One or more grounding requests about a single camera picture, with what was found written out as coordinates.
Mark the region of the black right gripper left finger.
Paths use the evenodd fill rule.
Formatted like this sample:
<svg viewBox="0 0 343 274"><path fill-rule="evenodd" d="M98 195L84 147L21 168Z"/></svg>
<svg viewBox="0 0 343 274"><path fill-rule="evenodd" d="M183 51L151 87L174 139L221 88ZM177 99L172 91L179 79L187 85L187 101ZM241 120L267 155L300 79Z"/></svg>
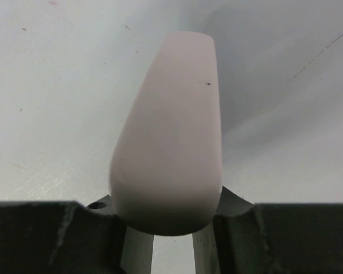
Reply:
<svg viewBox="0 0 343 274"><path fill-rule="evenodd" d="M150 273L154 237L126 226L105 196L0 201L0 273Z"/></svg>

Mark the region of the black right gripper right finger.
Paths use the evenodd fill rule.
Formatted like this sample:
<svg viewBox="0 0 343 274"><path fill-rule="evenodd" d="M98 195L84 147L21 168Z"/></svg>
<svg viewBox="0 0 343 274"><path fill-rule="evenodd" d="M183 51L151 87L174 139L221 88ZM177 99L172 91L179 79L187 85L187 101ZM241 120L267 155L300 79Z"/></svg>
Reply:
<svg viewBox="0 0 343 274"><path fill-rule="evenodd" d="M197 273L343 273L343 203L252 204L224 188L193 248Z"/></svg>

